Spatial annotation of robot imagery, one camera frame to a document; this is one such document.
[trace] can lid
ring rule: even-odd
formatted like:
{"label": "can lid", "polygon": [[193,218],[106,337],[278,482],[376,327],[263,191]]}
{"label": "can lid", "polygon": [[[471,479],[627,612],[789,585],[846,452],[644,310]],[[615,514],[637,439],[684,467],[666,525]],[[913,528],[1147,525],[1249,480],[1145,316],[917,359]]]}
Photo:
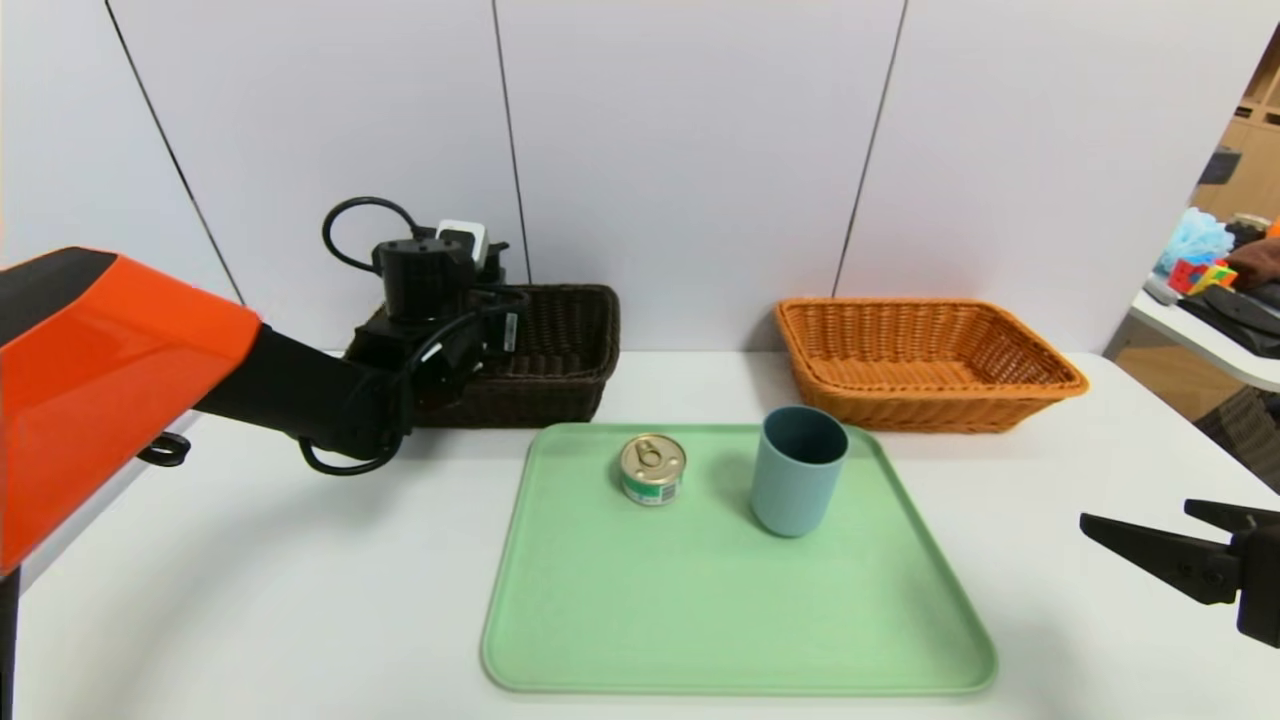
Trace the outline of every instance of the can lid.
{"label": "can lid", "polygon": [[622,471],[641,483],[663,484],[685,469],[685,448],[667,436],[648,433],[622,447]]}

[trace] table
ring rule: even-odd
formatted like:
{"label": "table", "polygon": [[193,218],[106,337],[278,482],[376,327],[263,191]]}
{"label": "table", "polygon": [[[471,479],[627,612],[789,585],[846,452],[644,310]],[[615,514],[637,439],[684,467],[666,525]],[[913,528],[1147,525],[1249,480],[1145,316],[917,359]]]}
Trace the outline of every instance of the table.
{"label": "table", "polygon": [[1132,323],[1137,320],[1185,345],[1233,378],[1261,389],[1280,392],[1280,360],[1258,357],[1234,340],[1217,332],[1199,318],[1176,305],[1161,305],[1147,291],[1139,291],[1129,315],[1116,331],[1115,340],[1103,355],[1115,357],[1128,342]]}
{"label": "table", "polygon": [[[531,430],[436,430],[364,478],[219,418],[138,478],[23,597],[17,717],[1266,717],[1280,653],[1084,538],[1080,511],[1222,538],[1187,497],[1276,497],[1091,355],[1093,383],[1000,436],[878,437],[1000,653],[955,698],[513,694],[479,642]],[[758,421],[776,354],[626,352],[600,421]]]}

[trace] can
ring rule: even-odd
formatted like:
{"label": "can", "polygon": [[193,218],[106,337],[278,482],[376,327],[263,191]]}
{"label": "can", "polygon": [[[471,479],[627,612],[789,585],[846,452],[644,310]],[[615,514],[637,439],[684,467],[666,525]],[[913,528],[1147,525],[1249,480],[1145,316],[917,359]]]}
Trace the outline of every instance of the can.
{"label": "can", "polygon": [[667,505],[680,493],[685,448],[667,436],[645,433],[622,447],[622,491],[640,505]]}

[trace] light green tray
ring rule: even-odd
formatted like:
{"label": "light green tray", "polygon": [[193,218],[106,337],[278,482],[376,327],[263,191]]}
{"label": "light green tray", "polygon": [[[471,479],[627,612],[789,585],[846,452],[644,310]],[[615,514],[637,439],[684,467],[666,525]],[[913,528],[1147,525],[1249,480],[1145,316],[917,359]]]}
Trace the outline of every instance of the light green tray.
{"label": "light green tray", "polygon": [[[620,488],[657,432],[689,456],[671,505]],[[550,427],[534,439],[484,634],[512,691],[873,696],[978,691],[996,651],[879,445],[796,539],[748,506],[759,425]]]}

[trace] orange wicker basket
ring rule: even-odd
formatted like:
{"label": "orange wicker basket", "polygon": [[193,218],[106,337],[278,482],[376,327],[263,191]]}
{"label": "orange wicker basket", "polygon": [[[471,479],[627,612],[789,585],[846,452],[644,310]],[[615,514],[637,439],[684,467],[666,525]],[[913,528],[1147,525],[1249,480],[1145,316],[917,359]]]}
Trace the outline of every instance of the orange wicker basket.
{"label": "orange wicker basket", "polygon": [[804,401],[874,430],[998,433],[1088,380],[1010,313],[973,300],[777,306]]}

